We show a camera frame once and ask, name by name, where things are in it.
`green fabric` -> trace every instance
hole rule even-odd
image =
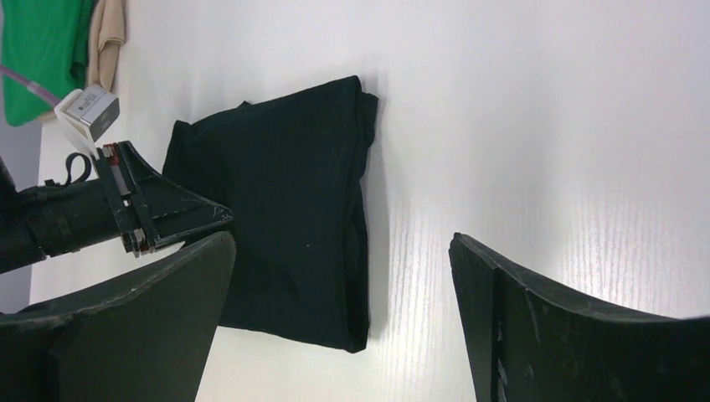
[[[2,62],[59,98],[84,88],[94,0],[2,0]],[[10,126],[51,108],[22,85],[3,77]]]

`folded shirt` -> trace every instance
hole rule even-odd
[[[237,256],[220,325],[365,349],[360,178],[377,105],[349,77],[175,123],[163,174],[234,212]]]
[[[63,98],[83,88],[94,0],[3,0],[2,62]],[[3,77],[10,126],[34,120],[51,107]]]

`white table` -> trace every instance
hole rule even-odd
[[[457,230],[605,300],[710,313],[708,3],[582,3],[129,2],[121,118],[104,140],[133,141],[155,168],[176,119],[351,74],[383,100],[364,180],[367,350],[220,328],[199,401],[474,400]],[[64,179],[55,129],[43,180]],[[112,241],[48,260],[32,300],[154,258]]]

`tan fabric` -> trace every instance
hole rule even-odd
[[[121,45],[126,42],[124,0],[98,0],[91,15],[89,32],[89,67],[86,69],[86,86],[100,85],[113,90],[116,65]],[[54,111],[38,117],[41,122],[54,119]]]

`folded black cloth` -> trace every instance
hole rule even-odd
[[[219,325],[365,349],[360,178],[377,106],[353,76],[176,121],[163,175],[234,212],[237,255]]]

